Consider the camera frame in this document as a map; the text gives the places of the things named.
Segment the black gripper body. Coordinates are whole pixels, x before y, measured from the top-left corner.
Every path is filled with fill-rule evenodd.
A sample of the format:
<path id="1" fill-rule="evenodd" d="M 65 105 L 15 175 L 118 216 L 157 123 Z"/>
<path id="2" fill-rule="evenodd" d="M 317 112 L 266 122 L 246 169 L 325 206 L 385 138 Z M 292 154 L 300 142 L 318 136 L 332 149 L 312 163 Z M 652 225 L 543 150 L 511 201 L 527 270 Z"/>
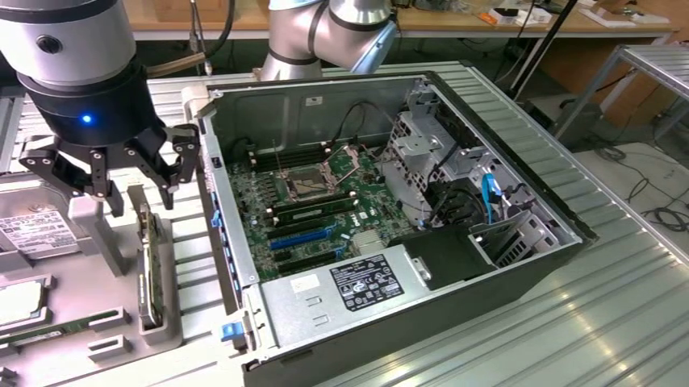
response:
<path id="1" fill-rule="evenodd" d="M 106 81 L 90 85 L 43 85 L 19 75 L 55 135 L 78 146 L 110 146 L 133 139 L 147 146 L 166 140 L 147 87 L 147 70 L 130 63 Z"/>

